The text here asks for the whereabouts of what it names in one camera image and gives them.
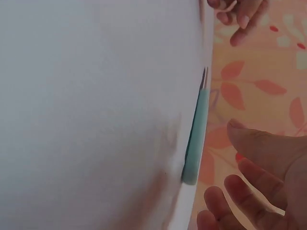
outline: leaf pattern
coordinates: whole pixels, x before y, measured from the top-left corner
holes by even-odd
[[[222,79],[229,80],[238,77],[244,67],[244,64],[244,61],[234,61],[226,65],[221,71]]]
[[[285,14],[283,16],[283,23],[287,27],[288,31],[296,37],[300,42],[305,41],[304,35],[294,26],[294,16],[293,14]]]
[[[231,146],[225,126],[217,128],[206,134],[205,147],[224,149]]]
[[[294,98],[291,101],[289,116],[296,128],[301,128],[305,121],[304,111],[299,97]]]
[[[211,153],[204,151],[198,179],[205,184],[212,185],[214,183],[214,175],[214,158]]]
[[[277,37],[276,41],[279,47],[289,47],[291,42],[290,38],[287,35]]]
[[[277,85],[270,80],[257,80],[254,82],[254,84],[258,89],[270,95],[285,94],[287,92],[287,89]]]
[[[245,110],[241,90],[235,84],[223,82],[221,85],[221,95],[232,107]]]

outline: finger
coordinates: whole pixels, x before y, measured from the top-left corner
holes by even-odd
[[[245,29],[249,20],[257,12],[262,0],[246,0],[243,1],[237,11],[237,22],[242,29]]]
[[[264,14],[269,8],[268,0],[242,1],[237,11],[237,21],[242,29],[245,29],[256,13]]]
[[[242,27],[240,27],[234,33],[234,35],[232,35],[232,37],[230,38],[230,44],[232,46],[238,46],[238,45],[244,43],[246,38],[248,36],[250,36],[256,30],[260,19],[263,17],[263,15],[265,14],[265,12],[267,11],[267,9],[269,7],[269,5],[266,4],[267,2],[268,2],[267,0],[263,0],[263,2],[261,3],[261,5],[258,8],[258,11],[253,15],[253,17],[250,18],[250,21],[248,22],[245,29],[242,29]]]
[[[207,0],[208,5],[215,10],[225,10],[228,5],[231,5],[230,0]]]
[[[238,175],[230,175],[224,181],[233,202],[246,215],[257,229],[285,230],[287,223],[283,216],[269,210],[252,193],[250,188]]]
[[[224,25],[231,25],[234,22],[236,15],[233,12],[218,12],[216,18]]]
[[[282,181],[293,162],[307,150],[307,137],[284,137],[248,129],[233,119],[227,132],[239,153]]]
[[[282,210],[287,208],[287,197],[283,182],[248,159],[242,159],[238,164],[244,177],[259,190],[268,201]]]
[[[218,9],[221,5],[220,0],[207,0],[207,2],[208,2],[208,5],[214,9]]]
[[[197,215],[197,229],[219,230],[219,225],[214,215],[210,211],[204,210]]]
[[[204,194],[209,211],[224,230],[246,230],[231,211],[222,190],[218,187],[210,187]]]

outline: fingernail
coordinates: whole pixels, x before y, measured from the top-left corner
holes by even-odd
[[[249,22],[249,17],[244,15],[242,20],[241,20],[241,28],[245,29],[248,25],[248,22]]]
[[[241,122],[237,121],[236,119],[231,119],[229,121],[229,124],[233,127],[233,128],[245,128],[245,125],[242,124]]]

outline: white surface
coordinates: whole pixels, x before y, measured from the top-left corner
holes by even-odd
[[[1,229],[160,229],[203,70],[198,13],[197,0],[0,1]]]

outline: orange patterned fabric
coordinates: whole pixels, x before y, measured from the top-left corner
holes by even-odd
[[[240,174],[236,162],[241,156],[226,134],[229,119],[280,135],[307,135],[307,1],[272,0],[256,33],[240,47],[229,44],[237,26],[215,23],[208,128],[189,230],[197,229],[196,215],[206,208],[205,189],[224,190],[224,178]]]

